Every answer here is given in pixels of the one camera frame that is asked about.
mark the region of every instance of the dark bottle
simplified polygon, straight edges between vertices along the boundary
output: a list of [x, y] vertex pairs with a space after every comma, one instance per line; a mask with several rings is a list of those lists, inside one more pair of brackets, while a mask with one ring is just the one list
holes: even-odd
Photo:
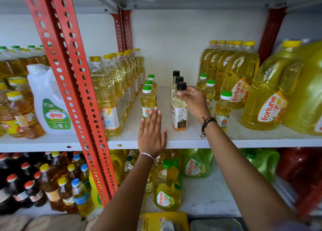
[[23, 177], [21, 178], [21, 180], [23, 180], [23, 183], [34, 180], [34, 174], [38, 172], [38, 169], [34, 166], [30, 166], [28, 162], [21, 164], [21, 169], [23, 171]]
[[51, 167], [57, 171], [59, 177], [68, 175], [67, 166], [70, 164], [68, 157], [60, 155], [59, 152], [52, 152]]
[[59, 184], [58, 194], [66, 205], [66, 212], [70, 214], [77, 214], [78, 207], [76, 204], [76, 200], [73, 197], [73, 193], [72, 193], [73, 187], [71, 186], [71, 181], [63, 177], [59, 179], [58, 184]]
[[23, 183], [18, 178], [17, 174], [10, 174], [7, 177], [7, 182], [9, 183], [8, 189], [21, 207], [30, 208], [34, 205], [33, 202], [28, 198]]
[[70, 181], [72, 181], [73, 179], [80, 178], [82, 172], [80, 169], [75, 168], [74, 164], [69, 164], [67, 168], [68, 168], [68, 179]]
[[10, 190], [3, 183], [0, 187], [0, 215], [13, 214], [19, 209], [19, 204], [15, 201]]
[[8, 153], [0, 154], [0, 182], [5, 183], [6, 178], [12, 173], [15, 173], [15, 169], [12, 168]]
[[38, 179], [39, 179], [40, 175], [41, 175], [41, 172], [40, 171], [35, 172], [35, 174], [34, 174], [35, 182], [38, 182]]
[[45, 156], [44, 156], [44, 158], [42, 160], [42, 163], [43, 164], [48, 164], [50, 166], [51, 161], [52, 161], [51, 152], [45, 152]]
[[46, 204], [47, 197], [39, 189], [39, 184], [34, 180], [30, 180], [24, 184], [24, 188], [26, 189], [26, 193], [29, 196], [29, 199], [34, 203], [36, 207], [41, 207]]

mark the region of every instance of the green plastic jug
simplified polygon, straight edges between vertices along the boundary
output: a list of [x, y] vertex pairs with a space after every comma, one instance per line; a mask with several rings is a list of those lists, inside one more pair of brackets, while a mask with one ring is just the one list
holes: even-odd
[[212, 172], [211, 149], [181, 149], [181, 174], [192, 178], [206, 178]]
[[276, 150], [272, 148], [244, 148], [241, 151], [270, 183], [274, 181], [276, 167], [280, 159], [280, 154]]

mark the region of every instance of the person's right hand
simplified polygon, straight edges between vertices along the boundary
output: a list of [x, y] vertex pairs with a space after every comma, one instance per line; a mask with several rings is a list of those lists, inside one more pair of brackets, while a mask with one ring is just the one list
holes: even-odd
[[207, 99], [202, 90], [194, 86], [187, 86], [184, 91], [178, 91], [177, 96], [187, 103], [188, 110], [194, 115], [200, 124], [203, 124], [203, 118], [211, 117], [207, 108]]

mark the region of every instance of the white plastic jug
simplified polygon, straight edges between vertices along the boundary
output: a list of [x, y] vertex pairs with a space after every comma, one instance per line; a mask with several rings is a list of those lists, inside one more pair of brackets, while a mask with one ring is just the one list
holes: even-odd
[[28, 65], [27, 76], [34, 94], [36, 116], [42, 128], [50, 135], [75, 135], [62, 94], [51, 67]]

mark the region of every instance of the hand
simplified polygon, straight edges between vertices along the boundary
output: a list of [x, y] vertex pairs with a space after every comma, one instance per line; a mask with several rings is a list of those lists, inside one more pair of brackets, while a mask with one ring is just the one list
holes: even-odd
[[145, 152], [156, 158], [167, 146], [167, 128], [161, 133], [161, 120], [162, 114], [157, 107], [149, 111], [145, 128], [144, 118], [141, 120], [138, 136], [140, 153]]
[[203, 124], [203, 118], [210, 118], [207, 107], [207, 99], [202, 90], [194, 86], [187, 86], [184, 91], [178, 91], [177, 96], [187, 103], [188, 110], [194, 115], [200, 124]]

